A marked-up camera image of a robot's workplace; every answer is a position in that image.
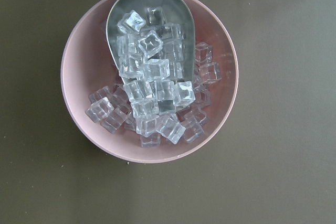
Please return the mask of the clear ice cubes pile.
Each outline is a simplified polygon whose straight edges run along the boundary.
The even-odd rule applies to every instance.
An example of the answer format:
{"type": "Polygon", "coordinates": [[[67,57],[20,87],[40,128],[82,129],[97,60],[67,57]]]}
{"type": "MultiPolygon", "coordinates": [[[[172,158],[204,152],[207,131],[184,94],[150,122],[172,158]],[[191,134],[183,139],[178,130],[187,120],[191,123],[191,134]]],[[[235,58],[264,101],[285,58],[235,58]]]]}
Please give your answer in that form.
{"type": "Polygon", "coordinates": [[[162,7],[147,7],[144,16],[126,13],[117,28],[119,76],[128,83],[91,94],[86,115],[110,133],[121,127],[135,131],[142,147],[158,146],[163,138],[177,144],[203,136],[209,85],[221,79],[212,46],[196,45],[188,81],[184,25],[169,22],[162,7]]]}

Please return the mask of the pink bowl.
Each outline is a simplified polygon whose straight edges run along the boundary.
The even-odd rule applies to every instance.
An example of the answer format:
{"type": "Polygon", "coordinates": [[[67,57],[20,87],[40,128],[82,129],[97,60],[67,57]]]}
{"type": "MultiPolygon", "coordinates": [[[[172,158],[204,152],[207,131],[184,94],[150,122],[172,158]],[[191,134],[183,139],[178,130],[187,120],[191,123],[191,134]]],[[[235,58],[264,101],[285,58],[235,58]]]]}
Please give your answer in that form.
{"type": "Polygon", "coordinates": [[[112,5],[117,0],[101,0],[77,22],[66,43],[61,63],[61,86],[65,104],[79,130],[103,151],[136,163],[164,163],[193,153],[209,142],[227,120],[238,90],[238,60],[234,44],[220,19],[199,0],[183,0],[189,7],[196,28],[197,42],[213,46],[213,60],[219,64],[222,78],[211,85],[211,104],[205,108],[209,121],[204,135],[188,144],[162,142],[142,148],[134,131],[119,128],[109,133],[92,122],[85,111],[88,96],[106,85],[114,84],[117,69],[102,29],[112,5]]]}

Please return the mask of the metal ice scoop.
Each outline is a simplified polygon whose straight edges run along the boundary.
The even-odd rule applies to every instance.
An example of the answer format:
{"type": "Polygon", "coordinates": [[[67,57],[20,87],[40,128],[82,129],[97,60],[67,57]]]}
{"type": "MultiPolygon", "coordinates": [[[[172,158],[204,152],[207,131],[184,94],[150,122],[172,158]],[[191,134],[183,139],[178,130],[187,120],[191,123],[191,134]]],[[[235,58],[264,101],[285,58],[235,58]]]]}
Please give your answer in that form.
{"type": "Polygon", "coordinates": [[[116,67],[120,67],[117,49],[117,22],[131,10],[143,15],[144,9],[150,6],[163,7],[169,22],[183,25],[184,81],[192,81],[195,62],[195,24],[192,13],[183,0],[116,0],[110,9],[106,24],[107,43],[116,67]]]}

